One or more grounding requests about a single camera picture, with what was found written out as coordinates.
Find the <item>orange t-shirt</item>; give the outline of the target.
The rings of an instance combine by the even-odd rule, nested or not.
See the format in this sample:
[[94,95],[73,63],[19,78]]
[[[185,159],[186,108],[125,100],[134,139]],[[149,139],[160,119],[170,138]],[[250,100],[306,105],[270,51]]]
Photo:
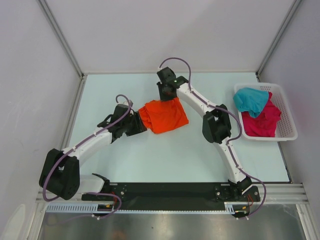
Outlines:
[[152,100],[138,110],[142,123],[154,134],[162,134],[183,127],[189,123],[179,100]]

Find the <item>teal t-shirt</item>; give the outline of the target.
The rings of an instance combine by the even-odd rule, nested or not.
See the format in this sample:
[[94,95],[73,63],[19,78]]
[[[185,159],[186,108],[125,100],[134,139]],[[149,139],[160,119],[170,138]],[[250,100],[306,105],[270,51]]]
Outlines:
[[241,113],[248,112],[252,118],[257,118],[269,100],[267,91],[244,87],[233,96],[235,107]]

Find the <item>white plastic basket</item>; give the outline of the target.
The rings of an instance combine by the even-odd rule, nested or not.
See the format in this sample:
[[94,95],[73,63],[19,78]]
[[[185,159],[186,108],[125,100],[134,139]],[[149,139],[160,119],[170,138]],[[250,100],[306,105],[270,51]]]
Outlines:
[[243,127],[243,137],[254,141],[268,141],[268,142],[285,142],[293,141],[298,137],[298,132],[282,88],[274,83],[238,83],[234,86],[234,92],[238,92],[244,88],[255,89],[271,93],[270,101],[279,109],[281,115],[276,122],[274,129],[274,136],[250,135],[245,128],[243,114],[238,111],[239,120]]

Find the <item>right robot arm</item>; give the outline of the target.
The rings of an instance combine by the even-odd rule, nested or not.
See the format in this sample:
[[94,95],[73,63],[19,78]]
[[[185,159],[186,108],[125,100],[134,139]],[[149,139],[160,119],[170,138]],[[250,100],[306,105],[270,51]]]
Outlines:
[[160,100],[165,102],[178,98],[187,103],[202,117],[202,135],[211,144],[215,144],[221,158],[224,160],[231,186],[230,194],[237,200],[242,201],[249,194],[253,186],[252,180],[238,160],[235,149],[231,143],[232,125],[231,113],[224,105],[214,105],[210,100],[201,95],[183,76],[176,76],[169,67],[157,72],[157,83]]

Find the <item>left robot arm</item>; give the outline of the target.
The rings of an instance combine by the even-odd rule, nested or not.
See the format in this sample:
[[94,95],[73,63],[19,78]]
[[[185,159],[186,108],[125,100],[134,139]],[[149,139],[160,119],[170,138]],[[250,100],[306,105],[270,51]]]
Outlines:
[[100,122],[93,133],[79,143],[51,149],[45,158],[39,179],[42,197],[51,202],[58,198],[70,200],[76,194],[94,194],[105,200],[110,196],[108,179],[97,174],[81,174],[80,168],[99,150],[123,135],[133,136],[147,130],[138,111],[129,105],[117,104],[114,112]]

